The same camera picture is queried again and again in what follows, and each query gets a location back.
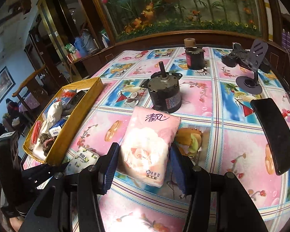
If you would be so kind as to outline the pink tissue pack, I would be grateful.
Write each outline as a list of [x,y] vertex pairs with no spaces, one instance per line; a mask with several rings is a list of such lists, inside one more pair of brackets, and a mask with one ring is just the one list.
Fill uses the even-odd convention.
[[120,171],[147,185],[162,187],[180,123],[177,116],[136,106],[120,145]]

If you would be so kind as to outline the red plastic bag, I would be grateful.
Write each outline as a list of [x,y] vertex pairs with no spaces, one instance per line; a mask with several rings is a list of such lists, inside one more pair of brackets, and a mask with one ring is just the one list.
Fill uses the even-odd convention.
[[77,90],[67,90],[63,91],[61,98],[72,98],[77,93]]

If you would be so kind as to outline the blue tissue pack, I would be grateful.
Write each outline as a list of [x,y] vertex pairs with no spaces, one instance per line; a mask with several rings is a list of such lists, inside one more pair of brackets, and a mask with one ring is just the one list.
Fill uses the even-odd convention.
[[61,118],[57,123],[55,123],[50,129],[49,129],[49,134],[51,137],[57,137],[63,126],[65,125],[66,121],[68,120],[68,116],[65,116]]

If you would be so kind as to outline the black snack packet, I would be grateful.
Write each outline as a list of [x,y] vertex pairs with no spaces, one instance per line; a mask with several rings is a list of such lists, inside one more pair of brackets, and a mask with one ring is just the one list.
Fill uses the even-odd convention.
[[62,116],[68,116],[72,113],[72,111],[75,109],[75,107],[77,106],[77,104],[80,102],[80,100],[84,97],[84,95],[86,94],[87,91],[79,91],[77,92],[72,98],[71,100],[68,102],[68,104],[64,107],[63,111],[62,111]]

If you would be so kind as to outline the small green tissue packet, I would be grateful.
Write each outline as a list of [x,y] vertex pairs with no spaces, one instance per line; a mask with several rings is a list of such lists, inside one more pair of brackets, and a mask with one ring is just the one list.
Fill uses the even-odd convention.
[[81,146],[76,152],[73,152],[64,159],[64,162],[68,162],[68,164],[63,174],[72,175],[80,173],[89,165],[95,165],[99,157],[99,154],[94,149]]

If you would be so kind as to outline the colourful patterned tablecloth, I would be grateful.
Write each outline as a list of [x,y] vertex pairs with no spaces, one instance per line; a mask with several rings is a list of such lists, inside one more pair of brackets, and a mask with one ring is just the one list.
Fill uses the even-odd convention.
[[[290,170],[275,173],[267,139],[250,101],[254,95],[235,80],[252,73],[229,68],[221,61],[229,49],[206,47],[205,68],[190,70],[182,47],[144,51],[126,50],[97,72],[104,89],[74,137],[65,161],[79,150],[105,154],[121,142],[136,106],[149,108],[144,80],[163,62],[179,81],[181,119],[175,136],[179,150],[211,173],[232,172],[243,184],[260,212],[268,231],[281,231],[290,218]],[[99,198],[106,231],[181,231],[190,199],[179,187],[172,169],[156,188],[121,172],[115,174],[108,193]]]

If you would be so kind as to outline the brown knitted sock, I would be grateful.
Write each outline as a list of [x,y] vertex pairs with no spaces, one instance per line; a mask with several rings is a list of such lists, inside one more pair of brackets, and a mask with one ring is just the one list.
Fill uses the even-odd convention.
[[42,133],[40,135],[40,143],[42,145],[42,150],[44,152],[44,156],[48,155],[55,140],[56,140],[56,137],[52,137],[50,134]]

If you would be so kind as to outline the white cloth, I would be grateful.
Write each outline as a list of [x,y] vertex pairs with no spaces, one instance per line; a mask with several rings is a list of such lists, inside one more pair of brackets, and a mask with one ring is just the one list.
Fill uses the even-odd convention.
[[62,111],[63,107],[61,101],[57,101],[49,107],[49,110],[46,115],[46,120],[42,122],[39,137],[42,134],[47,134],[50,135],[51,137],[55,136],[54,134],[52,134],[50,129],[61,119]]

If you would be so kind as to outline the large black gear motor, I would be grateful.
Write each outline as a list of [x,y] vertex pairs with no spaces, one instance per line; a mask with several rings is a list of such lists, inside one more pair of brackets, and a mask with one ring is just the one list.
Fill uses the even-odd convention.
[[160,71],[152,74],[140,87],[147,89],[156,111],[174,113],[182,104],[179,80],[182,74],[166,72],[163,61],[159,62]]

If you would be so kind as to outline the wooden chair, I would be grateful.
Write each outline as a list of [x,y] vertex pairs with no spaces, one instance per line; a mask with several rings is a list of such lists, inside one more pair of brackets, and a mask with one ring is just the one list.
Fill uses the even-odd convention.
[[21,91],[24,88],[28,89],[28,92],[39,102],[40,106],[46,106],[46,102],[49,101],[49,95],[47,91],[38,83],[36,77],[40,74],[46,74],[46,65],[43,65],[42,68],[34,71],[30,74],[18,87],[18,89],[12,93],[12,97],[17,97],[19,101],[24,105],[27,112],[33,117],[37,118],[36,110],[32,110],[25,100],[20,95]]

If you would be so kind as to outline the black smartphone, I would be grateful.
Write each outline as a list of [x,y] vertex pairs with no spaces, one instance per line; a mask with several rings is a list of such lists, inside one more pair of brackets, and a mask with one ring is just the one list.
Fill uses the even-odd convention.
[[290,169],[290,128],[273,99],[251,100],[250,105],[268,141],[275,173],[282,175]]

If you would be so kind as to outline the purple phone stand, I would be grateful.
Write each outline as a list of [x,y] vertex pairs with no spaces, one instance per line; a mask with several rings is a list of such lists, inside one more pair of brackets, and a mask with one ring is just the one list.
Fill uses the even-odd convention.
[[258,69],[268,50],[268,44],[260,39],[255,39],[247,57],[248,67],[253,72],[253,78],[239,76],[236,84],[245,92],[258,95],[262,93],[261,85],[258,80]]

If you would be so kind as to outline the purple bottles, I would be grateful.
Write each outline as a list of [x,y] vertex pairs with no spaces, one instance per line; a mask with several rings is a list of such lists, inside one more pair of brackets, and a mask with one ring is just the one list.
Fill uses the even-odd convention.
[[282,30],[282,47],[290,52],[290,32]]

